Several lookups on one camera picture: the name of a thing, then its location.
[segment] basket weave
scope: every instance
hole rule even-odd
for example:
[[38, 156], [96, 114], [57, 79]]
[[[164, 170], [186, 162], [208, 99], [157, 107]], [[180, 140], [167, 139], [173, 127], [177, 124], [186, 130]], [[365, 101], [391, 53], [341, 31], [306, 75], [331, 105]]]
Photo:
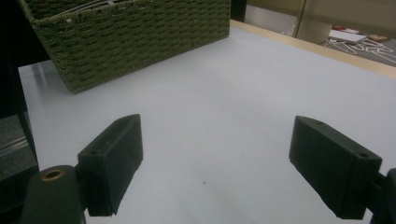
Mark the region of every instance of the basket weave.
[[84, 91], [229, 35], [229, 0], [20, 0], [64, 84]]

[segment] wicker basket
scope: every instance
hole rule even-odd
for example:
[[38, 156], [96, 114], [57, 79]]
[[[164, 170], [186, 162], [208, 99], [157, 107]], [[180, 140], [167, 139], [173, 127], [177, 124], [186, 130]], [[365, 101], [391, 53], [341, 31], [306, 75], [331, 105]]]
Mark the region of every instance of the wicker basket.
[[117, 1], [68, 12], [89, 2], [20, 0], [71, 92], [222, 39], [230, 31], [229, 0]]

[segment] white table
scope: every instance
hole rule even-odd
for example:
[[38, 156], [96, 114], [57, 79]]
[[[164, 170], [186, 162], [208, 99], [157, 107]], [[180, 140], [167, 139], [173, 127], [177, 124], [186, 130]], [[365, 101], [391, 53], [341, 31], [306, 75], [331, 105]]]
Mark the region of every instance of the white table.
[[145, 159], [119, 213], [88, 223], [369, 223], [338, 219], [289, 162], [294, 117], [396, 167], [396, 80], [232, 27], [229, 38], [77, 95], [51, 62], [20, 68], [41, 169], [140, 114]]

